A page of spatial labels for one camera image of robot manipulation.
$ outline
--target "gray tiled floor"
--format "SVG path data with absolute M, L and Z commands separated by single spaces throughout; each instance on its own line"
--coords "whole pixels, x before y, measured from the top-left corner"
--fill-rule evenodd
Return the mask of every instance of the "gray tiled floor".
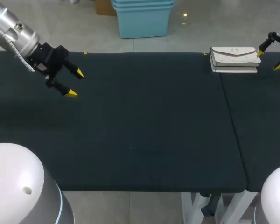
M 280 0 L 176 0 L 166 37 L 135 40 L 120 39 L 117 18 L 96 15 L 93 1 L 0 1 L 39 33 L 43 42 L 61 44 L 70 51 L 208 52 L 211 46 L 257 47 L 268 32 L 280 29 Z M 280 51 L 280 45 L 270 50 Z M 77 224 L 182 223 L 178 193 L 65 194 Z

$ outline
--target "black table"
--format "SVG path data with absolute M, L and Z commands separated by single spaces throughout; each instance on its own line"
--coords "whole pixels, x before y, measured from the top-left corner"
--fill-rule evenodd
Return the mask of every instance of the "black table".
M 280 167 L 279 60 L 280 53 L 265 53 L 257 74 L 221 74 L 251 192 Z
M 32 150 L 62 190 L 241 192 L 219 75 L 202 53 L 71 53 L 61 97 L 0 52 L 0 142 Z

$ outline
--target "white bag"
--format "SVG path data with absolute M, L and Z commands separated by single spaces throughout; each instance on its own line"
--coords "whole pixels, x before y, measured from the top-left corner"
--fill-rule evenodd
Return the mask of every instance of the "white bag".
M 256 73 L 260 58 L 253 47 L 211 47 L 210 64 L 213 72 Z

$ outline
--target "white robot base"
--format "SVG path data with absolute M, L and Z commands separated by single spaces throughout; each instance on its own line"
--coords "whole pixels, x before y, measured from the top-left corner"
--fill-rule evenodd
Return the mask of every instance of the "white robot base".
M 280 224 L 280 168 L 272 172 L 262 187 L 253 224 Z
M 69 202 L 39 158 L 0 144 L 0 224 L 74 224 Z

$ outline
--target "blue plastic bin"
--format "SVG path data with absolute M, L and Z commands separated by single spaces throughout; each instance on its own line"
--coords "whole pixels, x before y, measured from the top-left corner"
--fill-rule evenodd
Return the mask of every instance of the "blue plastic bin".
M 126 3 L 126 4 L 129 4 L 129 3 L 141 3 L 141 2 L 163 2 L 164 0 L 113 0 L 115 1 L 116 3 Z
M 134 9 L 113 6 L 117 11 L 120 37 L 126 39 L 166 36 L 172 6 Z
M 174 0 L 170 1 L 157 1 L 157 2 L 136 2 L 136 3 L 118 3 L 112 1 L 112 5 L 117 8 L 128 8 L 128 7 L 158 7 L 158 6 L 170 6 Z

